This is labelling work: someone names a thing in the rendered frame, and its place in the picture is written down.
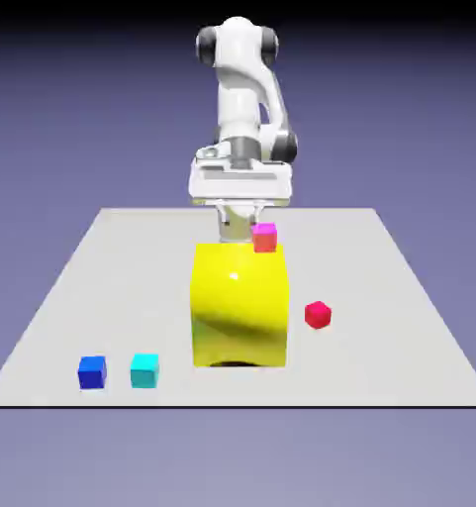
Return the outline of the small red cube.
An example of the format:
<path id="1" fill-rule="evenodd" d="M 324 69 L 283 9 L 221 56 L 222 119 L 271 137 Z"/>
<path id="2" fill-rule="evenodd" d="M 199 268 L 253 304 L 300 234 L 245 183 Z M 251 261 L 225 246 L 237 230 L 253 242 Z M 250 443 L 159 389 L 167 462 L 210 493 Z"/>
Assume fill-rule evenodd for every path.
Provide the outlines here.
<path id="1" fill-rule="evenodd" d="M 322 329 L 332 320 L 332 309 L 322 301 L 314 301 L 305 307 L 305 322 L 313 329 Z"/>

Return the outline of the large yellow box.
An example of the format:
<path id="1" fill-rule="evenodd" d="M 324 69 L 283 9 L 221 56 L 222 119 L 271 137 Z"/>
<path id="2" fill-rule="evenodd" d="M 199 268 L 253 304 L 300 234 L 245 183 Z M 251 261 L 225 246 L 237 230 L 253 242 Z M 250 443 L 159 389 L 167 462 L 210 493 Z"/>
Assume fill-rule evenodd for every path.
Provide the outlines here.
<path id="1" fill-rule="evenodd" d="M 196 246 L 190 280 L 196 366 L 286 365 L 289 279 L 284 249 L 251 243 Z"/>

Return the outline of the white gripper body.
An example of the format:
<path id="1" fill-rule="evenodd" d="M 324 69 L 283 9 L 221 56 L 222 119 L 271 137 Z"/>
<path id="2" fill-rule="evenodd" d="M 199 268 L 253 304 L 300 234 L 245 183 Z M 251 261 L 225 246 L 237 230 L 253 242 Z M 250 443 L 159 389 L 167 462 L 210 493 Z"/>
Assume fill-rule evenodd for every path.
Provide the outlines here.
<path id="1" fill-rule="evenodd" d="M 188 192 L 197 203 L 244 201 L 283 205 L 292 196 L 292 167 L 284 162 L 253 159 L 251 169 L 234 169 L 226 158 L 194 158 Z"/>

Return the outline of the small magenta cube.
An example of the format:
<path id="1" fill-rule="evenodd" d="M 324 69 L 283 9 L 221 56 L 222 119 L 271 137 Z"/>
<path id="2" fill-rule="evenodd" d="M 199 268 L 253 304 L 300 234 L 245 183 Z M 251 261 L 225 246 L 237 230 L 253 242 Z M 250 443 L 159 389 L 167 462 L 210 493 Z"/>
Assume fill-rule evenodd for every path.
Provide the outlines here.
<path id="1" fill-rule="evenodd" d="M 274 253 L 277 249 L 277 229 L 274 223 L 257 223 L 251 227 L 253 249 L 256 253 Z"/>

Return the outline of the small cyan cube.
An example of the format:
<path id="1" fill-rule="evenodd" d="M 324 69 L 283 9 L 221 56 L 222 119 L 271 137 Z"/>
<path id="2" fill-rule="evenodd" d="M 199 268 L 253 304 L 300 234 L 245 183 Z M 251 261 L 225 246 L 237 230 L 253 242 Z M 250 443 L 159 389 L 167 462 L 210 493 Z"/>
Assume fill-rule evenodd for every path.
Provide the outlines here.
<path id="1" fill-rule="evenodd" d="M 135 354 L 130 367 L 132 388 L 156 388 L 159 376 L 158 354 Z"/>

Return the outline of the small blue cube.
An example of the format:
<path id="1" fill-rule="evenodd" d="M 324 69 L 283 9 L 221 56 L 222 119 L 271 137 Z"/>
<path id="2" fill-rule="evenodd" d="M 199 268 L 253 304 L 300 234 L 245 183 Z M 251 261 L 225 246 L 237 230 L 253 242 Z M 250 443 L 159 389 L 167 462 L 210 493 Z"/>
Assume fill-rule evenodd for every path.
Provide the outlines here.
<path id="1" fill-rule="evenodd" d="M 83 356 L 78 366 L 77 375 L 81 389 L 103 389 L 107 377 L 105 357 L 103 355 Z"/>

